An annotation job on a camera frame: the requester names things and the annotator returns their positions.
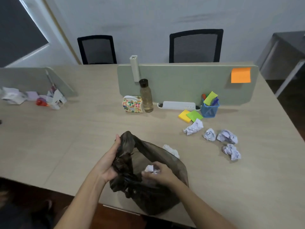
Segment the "red object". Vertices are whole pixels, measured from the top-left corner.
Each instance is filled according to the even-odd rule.
[[[38,106],[49,106],[44,98],[38,98],[36,100],[36,105],[38,105]]]

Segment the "green sticky note pad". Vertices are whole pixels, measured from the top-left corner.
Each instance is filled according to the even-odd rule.
[[[200,115],[196,110],[189,112],[186,114],[188,118],[190,118],[193,122],[195,122],[196,119],[203,119],[202,115]]]
[[[211,92],[207,98],[204,100],[204,103],[207,105],[207,106],[211,106],[211,103],[212,101],[215,99],[215,97],[217,97],[218,95],[215,94],[214,92]]]

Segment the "office chair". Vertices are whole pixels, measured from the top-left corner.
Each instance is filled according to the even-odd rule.
[[[83,64],[116,64],[113,38],[91,35],[77,38]]]
[[[170,34],[169,62],[219,62],[223,29]]]

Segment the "glass bottle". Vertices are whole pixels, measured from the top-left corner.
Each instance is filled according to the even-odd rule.
[[[152,92],[150,90],[150,87],[148,86],[148,80],[147,79],[141,79],[139,81],[141,89],[141,97],[143,101],[143,107],[146,112],[152,112],[153,111],[153,98],[152,98]]]

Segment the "plastic bag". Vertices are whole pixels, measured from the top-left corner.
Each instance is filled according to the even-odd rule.
[[[148,215],[159,214],[178,204],[178,197],[170,189],[153,180],[142,178],[141,171],[152,162],[161,162],[188,186],[185,165],[166,150],[140,140],[129,131],[123,133],[120,138],[121,145],[112,163],[118,173],[118,176],[110,181],[113,192],[124,192],[127,198],[132,198]]]

